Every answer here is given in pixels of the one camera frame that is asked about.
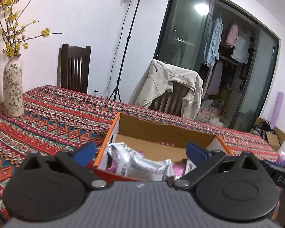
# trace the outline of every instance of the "red patterned tablecloth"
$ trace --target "red patterned tablecloth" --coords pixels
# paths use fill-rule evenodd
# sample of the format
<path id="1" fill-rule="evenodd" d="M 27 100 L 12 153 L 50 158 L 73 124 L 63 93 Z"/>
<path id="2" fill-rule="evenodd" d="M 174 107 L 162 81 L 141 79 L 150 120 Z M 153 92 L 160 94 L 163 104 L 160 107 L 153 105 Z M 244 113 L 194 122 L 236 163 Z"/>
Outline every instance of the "red patterned tablecloth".
<path id="1" fill-rule="evenodd" d="M 23 116 L 11 119 L 0 104 L 0 210 L 1 196 L 15 168 L 31 150 L 53 155 L 92 140 L 100 147 L 118 112 L 154 122 L 215 134 L 234 155 L 252 151 L 260 159 L 275 161 L 277 154 L 261 138 L 227 128 L 171 116 L 54 86 L 35 88 L 24 94 Z"/>

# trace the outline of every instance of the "tripod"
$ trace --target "tripod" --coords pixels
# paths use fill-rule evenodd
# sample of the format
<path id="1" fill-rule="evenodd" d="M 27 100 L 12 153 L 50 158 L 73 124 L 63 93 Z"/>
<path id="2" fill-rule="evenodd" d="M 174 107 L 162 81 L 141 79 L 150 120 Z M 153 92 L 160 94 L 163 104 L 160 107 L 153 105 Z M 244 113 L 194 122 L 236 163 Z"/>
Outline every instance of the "tripod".
<path id="1" fill-rule="evenodd" d="M 129 31 L 129 35 L 127 37 L 127 43 L 125 44 L 125 51 L 124 51 L 124 54 L 123 54 L 123 57 L 122 57 L 122 63 L 120 65 L 120 70 L 119 70 L 119 75 L 118 75 L 118 79 L 117 79 L 117 84 L 116 84 L 116 87 L 115 87 L 114 91 L 112 92 L 111 96 L 109 97 L 109 99 L 111 99 L 111 97 L 114 94 L 114 98 L 113 98 L 114 101 L 116 101 L 116 97 L 118 95 L 119 102 L 121 102 L 118 86 L 119 86 L 119 83 L 121 81 L 120 76 L 122 74 L 122 67 L 123 67 L 123 63 L 125 61 L 125 54 L 127 52 L 128 44 L 129 44 L 129 41 L 130 41 L 130 38 L 131 38 L 132 27 L 133 27 L 133 24 L 134 24 L 134 20 L 135 20 L 135 16 L 136 16 L 136 12 L 137 12 L 137 9 L 138 9 L 139 2 L 140 2 L 140 0 L 138 0 L 138 2 L 137 2 L 135 13 L 134 13 L 133 20 L 132 20 L 132 24 L 131 24 L 130 31 Z"/>

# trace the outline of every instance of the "cardboard box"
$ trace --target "cardboard box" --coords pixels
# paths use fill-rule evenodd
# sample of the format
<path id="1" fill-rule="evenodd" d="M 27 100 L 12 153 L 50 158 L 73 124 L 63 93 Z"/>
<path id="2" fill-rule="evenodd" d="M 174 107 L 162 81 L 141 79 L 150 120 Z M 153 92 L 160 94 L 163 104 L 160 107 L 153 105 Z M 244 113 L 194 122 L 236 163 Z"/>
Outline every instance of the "cardboard box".
<path id="1" fill-rule="evenodd" d="M 227 146 L 216 135 L 141 120 L 118 113 L 98 153 L 94 164 L 94 173 L 108 183 L 125 180 L 134 181 L 134 179 L 106 171 L 109 167 L 108 164 L 110 164 L 107 147 L 110 143 L 124 142 L 136 151 L 144 151 L 144 157 L 150 160 L 171 159 L 173 163 L 183 164 L 182 159 L 187 158 L 185 148 L 189 141 L 207 148 L 209 151 L 217 149 L 231 155 Z"/>
<path id="2" fill-rule="evenodd" d="M 262 123 L 262 122 L 267 122 L 267 121 L 258 117 L 256 119 L 253 127 L 255 125 Z M 254 134 L 253 127 L 249 132 L 250 134 Z M 282 146 L 283 142 L 285 141 L 285 133 L 277 127 L 274 127 L 274 132 L 276 133 L 275 135 L 273 135 L 269 132 L 266 132 L 266 136 L 267 136 L 268 144 L 277 152 L 280 149 L 280 147 Z"/>

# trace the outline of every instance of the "floral ceramic vase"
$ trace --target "floral ceramic vase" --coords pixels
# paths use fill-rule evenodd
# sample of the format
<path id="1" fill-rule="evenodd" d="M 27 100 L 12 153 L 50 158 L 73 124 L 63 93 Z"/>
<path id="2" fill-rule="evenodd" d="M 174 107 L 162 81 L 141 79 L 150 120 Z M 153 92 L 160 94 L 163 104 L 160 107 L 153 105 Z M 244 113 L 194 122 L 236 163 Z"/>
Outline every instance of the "floral ceramic vase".
<path id="1" fill-rule="evenodd" d="M 8 57 L 3 72 L 3 97 L 7 117 L 23 115 L 22 68 L 19 65 L 19 56 Z"/>

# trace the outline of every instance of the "white wall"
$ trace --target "white wall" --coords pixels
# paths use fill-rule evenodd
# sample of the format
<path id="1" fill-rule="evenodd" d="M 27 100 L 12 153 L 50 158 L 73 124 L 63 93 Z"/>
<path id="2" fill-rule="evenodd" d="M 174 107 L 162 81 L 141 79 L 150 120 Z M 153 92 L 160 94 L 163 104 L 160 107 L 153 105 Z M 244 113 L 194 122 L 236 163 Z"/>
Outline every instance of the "white wall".
<path id="1" fill-rule="evenodd" d="M 262 115 L 269 119 L 277 92 L 285 93 L 285 28 L 255 0 L 231 1 L 262 21 L 282 42 L 274 83 Z M 125 22 L 109 95 L 116 84 L 136 2 L 137 0 L 132 1 Z M 153 57 L 167 3 L 168 0 L 141 0 L 121 77 L 120 93 L 123 102 L 129 100 Z M 46 84 L 56 84 L 58 49 L 67 42 L 70 45 L 92 47 L 88 93 L 92 94 L 93 90 L 97 89 L 103 97 L 106 96 L 112 59 L 127 5 L 128 0 L 33 0 L 22 20 L 27 22 L 37 19 L 40 23 L 33 25 L 26 35 L 38 34 L 44 27 L 63 34 L 32 40 L 29 49 L 22 51 L 23 91 Z M 6 57 L 0 53 L 0 101 L 2 101 L 2 72 L 6 61 Z M 285 96 L 277 126 L 285 132 Z"/>

